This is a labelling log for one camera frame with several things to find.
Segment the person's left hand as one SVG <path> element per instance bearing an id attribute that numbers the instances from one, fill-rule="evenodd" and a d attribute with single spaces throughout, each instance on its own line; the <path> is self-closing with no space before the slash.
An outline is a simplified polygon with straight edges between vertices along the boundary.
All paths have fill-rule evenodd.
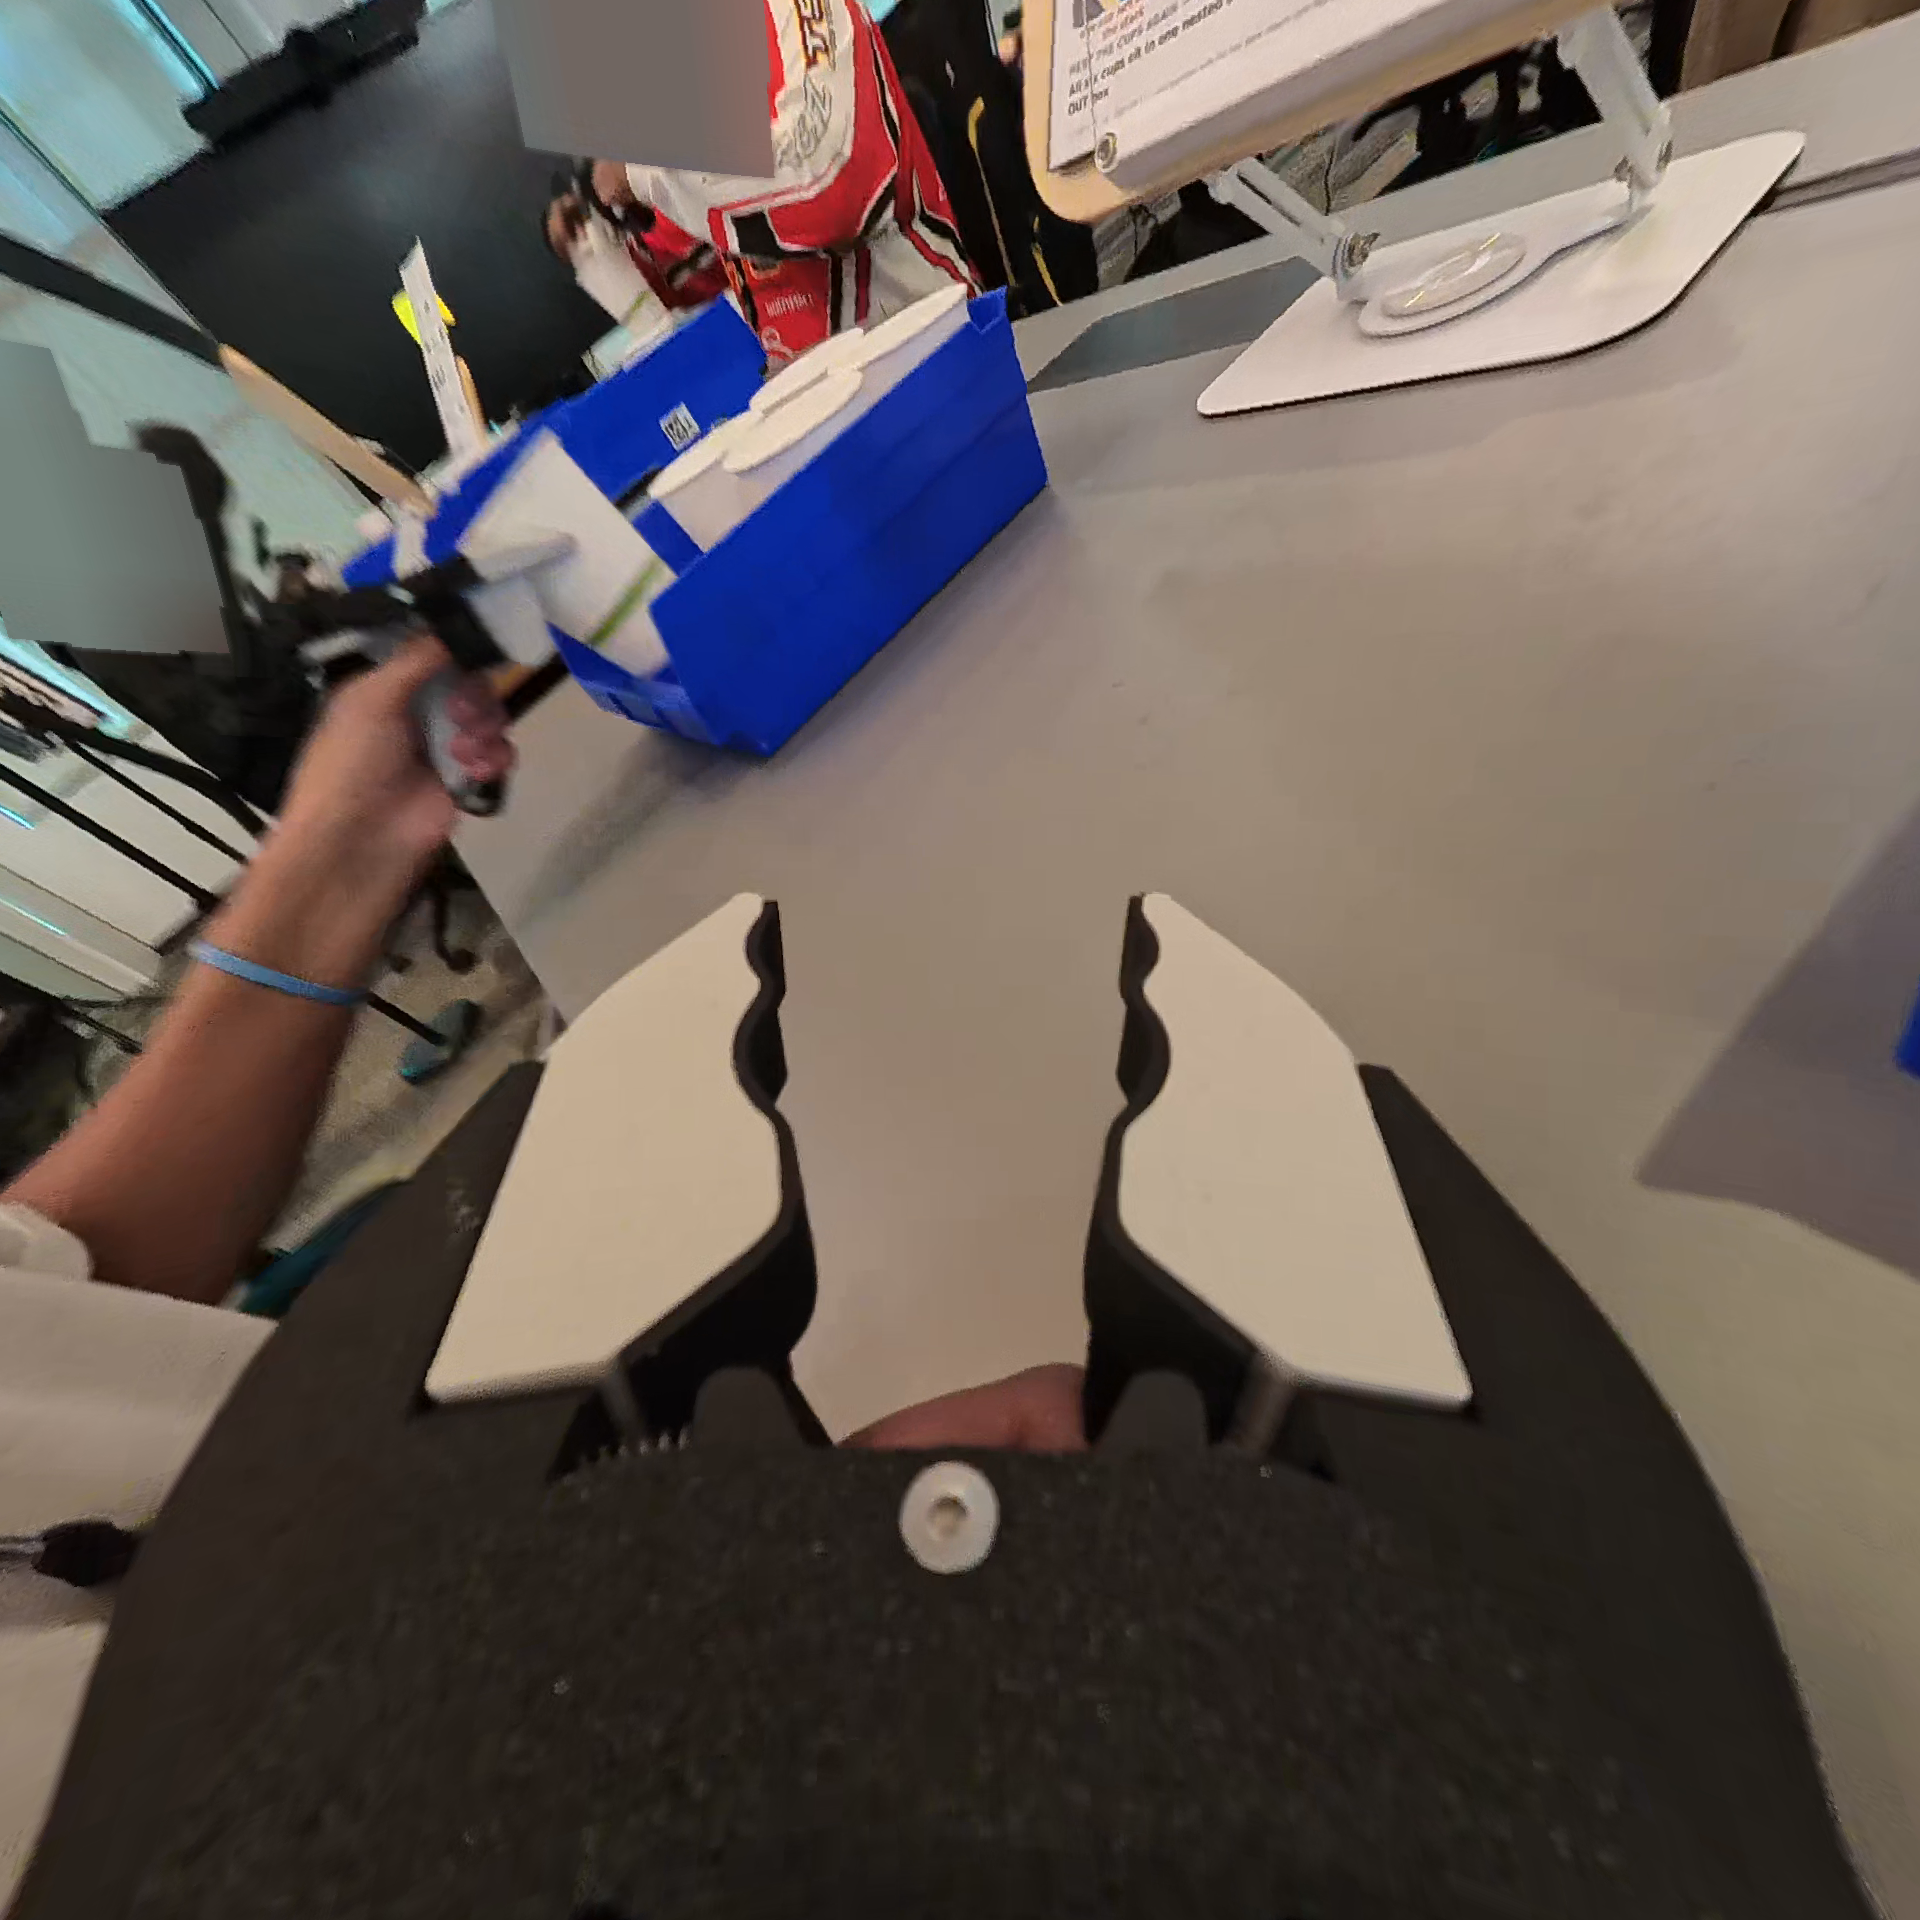
<path id="1" fill-rule="evenodd" d="M 337 987 L 371 990 L 405 907 L 441 858 L 456 807 L 424 764 L 412 696 L 447 664 L 431 636 L 337 685 L 268 837 L 198 939 Z M 455 696 L 452 749 L 480 778 L 512 768 L 485 682 Z"/>

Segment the wooden document board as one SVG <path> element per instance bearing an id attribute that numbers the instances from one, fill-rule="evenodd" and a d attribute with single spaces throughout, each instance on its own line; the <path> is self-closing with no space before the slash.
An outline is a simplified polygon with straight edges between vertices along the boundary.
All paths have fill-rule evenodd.
<path id="1" fill-rule="evenodd" d="M 1045 204 L 1094 224 L 1557 35 L 1596 3 L 1023 5 Z"/>

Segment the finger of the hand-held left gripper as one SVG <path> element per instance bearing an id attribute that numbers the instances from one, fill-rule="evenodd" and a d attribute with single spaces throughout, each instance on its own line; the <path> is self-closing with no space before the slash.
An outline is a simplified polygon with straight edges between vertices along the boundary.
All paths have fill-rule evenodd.
<path id="1" fill-rule="evenodd" d="M 563 532 L 467 532 L 460 540 L 456 597 L 497 661 L 543 664 L 556 653 L 540 589 L 575 550 L 575 534 Z"/>

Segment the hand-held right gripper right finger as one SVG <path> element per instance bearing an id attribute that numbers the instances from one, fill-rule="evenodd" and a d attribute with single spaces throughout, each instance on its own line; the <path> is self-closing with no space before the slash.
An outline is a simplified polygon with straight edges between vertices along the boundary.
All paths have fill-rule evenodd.
<path id="1" fill-rule="evenodd" d="M 1360 1066 L 1309 1000 L 1166 893 L 1127 902 L 1115 1112 L 1083 1259 L 1083 1429 L 1169 1378 L 1204 1445 L 1301 1394 L 1459 1415 L 1472 1375 Z"/>

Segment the wooden board document stand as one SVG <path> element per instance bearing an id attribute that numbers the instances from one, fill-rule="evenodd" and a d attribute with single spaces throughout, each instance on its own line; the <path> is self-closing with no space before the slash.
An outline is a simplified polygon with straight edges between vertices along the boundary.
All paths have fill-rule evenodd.
<path id="1" fill-rule="evenodd" d="M 355 479 L 356 486 L 368 488 L 375 498 L 391 503 L 397 509 L 423 517 L 431 512 L 433 498 L 419 479 L 414 479 L 414 476 L 400 470 L 373 451 L 371 444 L 345 431 L 318 407 L 285 388 L 275 375 L 257 367 L 238 349 L 216 342 L 214 352 L 220 366 L 247 405 L 261 416 L 285 428 L 305 451 L 319 455 L 326 463 L 337 468 L 337 472 Z"/>

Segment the person's right hand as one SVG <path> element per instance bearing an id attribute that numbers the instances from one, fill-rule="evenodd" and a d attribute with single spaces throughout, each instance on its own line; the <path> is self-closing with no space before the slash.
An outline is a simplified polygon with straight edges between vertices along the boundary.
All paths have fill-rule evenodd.
<path id="1" fill-rule="evenodd" d="M 1045 1362 L 993 1383 L 897 1408 L 853 1431 L 841 1446 L 959 1455 L 972 1451 L 1069 1453 L 1087 1446 L 1085 1371 Z"/>

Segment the instruction sheet on stand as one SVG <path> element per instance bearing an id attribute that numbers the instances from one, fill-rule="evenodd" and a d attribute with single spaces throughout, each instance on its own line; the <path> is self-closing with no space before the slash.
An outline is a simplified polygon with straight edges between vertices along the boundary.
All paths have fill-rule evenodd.
<path id="1" fill-rule="evenodd" d="M 1612 6 L 1572 18 L 1557 55 L 1621 144 L 1612 182 L 1385 247 L 1260 160 L 1208 181 L 1215 200 L 1283 240 L 1318 280 L 1199 392 L 1203 418 L 1608 346 L 1673 308 L 1804 156 L 1805 134 L 1772 131 L 1676 160 L 1669 109 Z"/>

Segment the printed instruction sheet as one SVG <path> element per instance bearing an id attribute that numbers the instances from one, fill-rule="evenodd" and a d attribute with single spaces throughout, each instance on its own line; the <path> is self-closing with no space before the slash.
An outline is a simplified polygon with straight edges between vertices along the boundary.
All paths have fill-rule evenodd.
<path id="1" fill-rule="evenodd" d="M 1257 125 L 1518 14 L 1491 3 L 1069 3 L 1055 5 L 1046 64 L 1046 162 L 1115 162 L 1230 111 Z"/>

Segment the set of white paper cups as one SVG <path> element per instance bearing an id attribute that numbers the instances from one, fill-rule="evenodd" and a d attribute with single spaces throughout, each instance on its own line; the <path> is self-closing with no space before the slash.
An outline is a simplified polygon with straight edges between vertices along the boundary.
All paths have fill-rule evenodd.
<path id="1" fill-rule="evenodd" d="M 745 414 L 718 423 L 649 486 L 646 503 L 699 550 L 716 548 L 774 492 L 863 418 L 903 376 L 968 325 L 959 286 L 843 332 L 760 383 Z"/>

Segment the blue wristband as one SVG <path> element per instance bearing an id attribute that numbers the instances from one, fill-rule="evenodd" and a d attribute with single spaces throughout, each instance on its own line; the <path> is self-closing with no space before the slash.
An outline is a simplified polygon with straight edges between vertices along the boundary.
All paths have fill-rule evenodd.
<path id="1" fill-rule="evenodd" d="M 187 957 L 211 973 L 240 981 L 254 990 L 269 991 L 288 1000 L 324 1005 L 329 1010 L 355 1010 L 368 1004 L 368 990 L 337 987 L 309 975 L 281 972 L 205 939 L 191 942 L 187 946 Z"/>

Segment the white paper cup green band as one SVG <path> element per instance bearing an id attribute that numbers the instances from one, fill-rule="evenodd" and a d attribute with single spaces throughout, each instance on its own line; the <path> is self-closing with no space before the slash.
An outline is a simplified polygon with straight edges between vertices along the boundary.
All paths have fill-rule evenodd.
<path id="1" fill-rule="evenodd" d="M 640 682 L 670 668 L 653 600 L 676 573 L 552 429 L 512 446 L 452 550 L 485 591 L 512 588 L 552 632 Z"/>

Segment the white paper sign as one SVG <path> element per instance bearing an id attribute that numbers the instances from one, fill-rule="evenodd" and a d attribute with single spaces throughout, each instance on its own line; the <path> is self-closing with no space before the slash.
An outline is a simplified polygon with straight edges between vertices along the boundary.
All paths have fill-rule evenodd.
<path id="1" fill-rule="evenodd" d="M 487 452 L 488 426 L 476 398 L 472 376 L 452 346 L 452 319 L 421 240 L 400 260 L 400 287 L 391 300 L 391 311 L 421 354 L 447 455 L 467 460 Z"/>

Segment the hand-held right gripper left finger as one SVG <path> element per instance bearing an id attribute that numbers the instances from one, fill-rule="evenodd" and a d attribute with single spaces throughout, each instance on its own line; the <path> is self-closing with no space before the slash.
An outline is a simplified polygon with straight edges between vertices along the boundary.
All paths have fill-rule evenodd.
<path id="1" fill-rule="evenodd" d="M 616 1437 L 693 1429 L 708 1380 L 793 1384 L 817 1300 L 787 1079 L 776 902 L 741 893 L 545 1051 L 423 1373 L 433 1408 L 583 1389 Z"/>

